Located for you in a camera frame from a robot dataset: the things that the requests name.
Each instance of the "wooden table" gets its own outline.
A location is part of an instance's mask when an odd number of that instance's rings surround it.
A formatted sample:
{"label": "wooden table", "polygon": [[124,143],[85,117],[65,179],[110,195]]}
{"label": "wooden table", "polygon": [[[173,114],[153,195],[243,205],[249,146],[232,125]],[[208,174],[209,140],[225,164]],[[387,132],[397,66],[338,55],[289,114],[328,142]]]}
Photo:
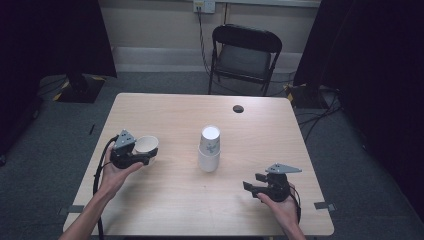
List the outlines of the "wooden table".
{"label": "wooden table", "polygon": [[[243,113],[233,106],[241,105]],[[221,130],[218,169],[198,167],[201,130]],[[316,210],[324,198],[290,102],[284,98],[119,94],[110,111],[74,201],[92,197],[93,175],[108,140],[122,129],[135,138],[159,139],[155,163],[130,175],[103,215],[105,235],[277,236],[284,233],[268,207],[243,189],[279,162],[301,168],[288,179],[301,197],[300,226],[305,235],[331,235],[328,210]],[[64,230],[78,214],[70,213]]]}

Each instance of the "human hand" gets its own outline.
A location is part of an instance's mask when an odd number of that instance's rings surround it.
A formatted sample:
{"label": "human hand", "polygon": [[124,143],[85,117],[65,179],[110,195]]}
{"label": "human hand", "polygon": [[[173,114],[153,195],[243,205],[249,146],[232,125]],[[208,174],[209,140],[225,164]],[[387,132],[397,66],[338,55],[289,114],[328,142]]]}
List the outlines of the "human hand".
{"label": "human hand", "polygon": [[119,169],[110,162],[111,152],[112,147],[109,147],[105,154],[102,182],[99,189],[99,191],[104,191],[109,199],[115,197],[116,193],[124,184],[125,179],[127,179],[131,173],[139,170],[143,166],[143,163],[136,162],[126,169]]}
{"label": "human hand", "polygon": [[[294,196],[294,185],[291,183],[289,184],[291,186],[291,195]],[[274,202],[264,193],[258,193],[257,196],[271,209],[277,222],[289,239],[305,239],[298,224],[296,202],[291,196],[288,196],[282,202]]]}

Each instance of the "gray carpet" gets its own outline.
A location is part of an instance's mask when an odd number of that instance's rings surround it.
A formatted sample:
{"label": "gray carpet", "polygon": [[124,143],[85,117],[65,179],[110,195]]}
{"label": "gray carpet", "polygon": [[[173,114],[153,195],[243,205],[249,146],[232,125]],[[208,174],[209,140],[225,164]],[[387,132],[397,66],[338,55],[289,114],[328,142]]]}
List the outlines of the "gray carpet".
{"label": "gray carpet", "polygon": [[[45,78],[42,85],[60,78]],[[287,74],[273,78],[289,79]],[[259,85],[225,79],[222,84],[225,88],[214,84],[214,94],[261,95]],[[72,204],[118,93],[206,94],[207,87],[208,76],[201,72],[119,73],[117,79],[108,78],[94,104],[54,102],[57,91],[44,94],[38,118],[0,168],[0,239],[60,236],[66,217],[58,211]],[[283,83],[272,83],[268,95],[284,97],[282,87]],[[332,97],[333,93],[325,94],[328,102]],[[295,109],[299,122],[323,112]],[[304,136],[312,124],[302,125]],[[421,221],[391,176],[363,150],[357,130],[343,111],[321,119],[306,145],[324,197],[337,207],[331,212],[335,233],[319,239],[424,239]]]}

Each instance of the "chair seat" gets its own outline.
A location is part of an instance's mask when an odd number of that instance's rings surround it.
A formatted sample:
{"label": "chair seat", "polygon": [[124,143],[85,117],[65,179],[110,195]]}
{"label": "chair seat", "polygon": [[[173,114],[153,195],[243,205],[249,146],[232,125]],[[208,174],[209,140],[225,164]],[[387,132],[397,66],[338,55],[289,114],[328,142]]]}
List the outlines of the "chair seat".
{"label": "chair seat", "polygon": [[216,71],[266,79],[271,54],[224,45],[216,63]]}

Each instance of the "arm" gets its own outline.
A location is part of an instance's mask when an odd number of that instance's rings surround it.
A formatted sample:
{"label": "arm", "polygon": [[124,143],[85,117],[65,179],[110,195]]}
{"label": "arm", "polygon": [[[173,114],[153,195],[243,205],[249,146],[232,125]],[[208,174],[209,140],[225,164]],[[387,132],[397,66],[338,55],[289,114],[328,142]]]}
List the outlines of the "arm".
{"label": "arm", "polygon": [[274,202],[266,194],[258,193],[258,198],[268,205],[274,213],[277,222],[290,240],[306,239],[302,229],[299,227],[296,214],[296,203],[292,197],[289,196],[282,202]]}
{"label": "arm", "polygon": [[94,194],[82,213],[59,239],[89,239],[103,210],[109,201],[115,197],[118,190],[124,184],[125,179],[128,175],[143,166],[142,163],[138,162],[127,169],[118,169],[113,164],[109,164],[111,150],[109,148],[106,152],[105,167],[103,168],[103,177],[99,191]]}

